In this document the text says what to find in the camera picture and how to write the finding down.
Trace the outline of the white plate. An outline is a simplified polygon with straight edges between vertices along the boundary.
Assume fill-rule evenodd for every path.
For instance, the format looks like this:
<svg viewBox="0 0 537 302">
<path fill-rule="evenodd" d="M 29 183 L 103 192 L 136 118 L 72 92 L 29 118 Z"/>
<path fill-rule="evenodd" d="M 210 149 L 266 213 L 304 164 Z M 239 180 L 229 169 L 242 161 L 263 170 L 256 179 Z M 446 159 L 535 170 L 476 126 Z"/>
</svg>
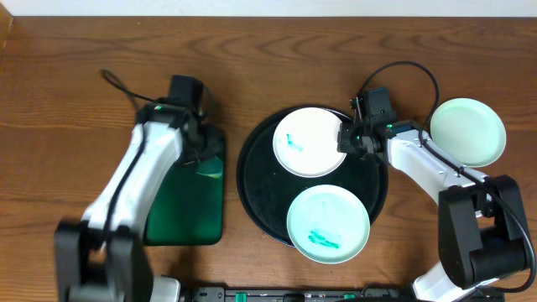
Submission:
<svg viewBox="0 0 537 302">
<path fill-rule="evenodd" d="M 304 107 L 287 114 L 276 126 L 273 151 L 280 165 L 303 178 L 335 171 L 346 158 L 338 150 L 341 119 L 320 107 Z"/>
</svg>

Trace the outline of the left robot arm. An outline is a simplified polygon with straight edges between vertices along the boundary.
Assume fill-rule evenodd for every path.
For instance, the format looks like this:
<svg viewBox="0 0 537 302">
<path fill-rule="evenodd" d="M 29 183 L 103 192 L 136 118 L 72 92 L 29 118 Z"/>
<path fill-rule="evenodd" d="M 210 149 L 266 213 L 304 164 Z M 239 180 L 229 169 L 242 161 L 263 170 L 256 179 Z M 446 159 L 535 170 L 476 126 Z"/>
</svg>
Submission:
<svg viewBox="0 0 537 302">
<path fill-rule="evenodd" d="M 221 129 L 197 108 L 147 104 L 105 189 L 80 221 L 56 227 L 55 272 L 61 301 L 178 301 L 177 279 L 154 275 L 143 236 L 155 197 L 176 164 L 204 163 L 224 149 Z"/>
</svg>

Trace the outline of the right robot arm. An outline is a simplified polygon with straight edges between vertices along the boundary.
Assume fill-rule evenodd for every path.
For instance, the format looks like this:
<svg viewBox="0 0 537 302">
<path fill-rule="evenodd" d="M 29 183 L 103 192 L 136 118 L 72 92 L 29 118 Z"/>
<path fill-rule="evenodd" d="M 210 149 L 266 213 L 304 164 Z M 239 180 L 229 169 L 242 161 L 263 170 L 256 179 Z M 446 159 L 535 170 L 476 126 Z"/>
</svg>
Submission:
<svg viewBox="0 0 537 302">
<path fill-rule="evenodd" d="M 441 151 L 415 122 L 367 117 L 344 122 L 337 148 L 372 155 L 408 175 L 438 205 L 440 261 L 411 285 L 420 301 L 463 301 L 475 293 L 506 294 L 494 282 L 524 270 L 536 280 L 536 251 L 517 182 L 491 178 Z"/>
</svg>

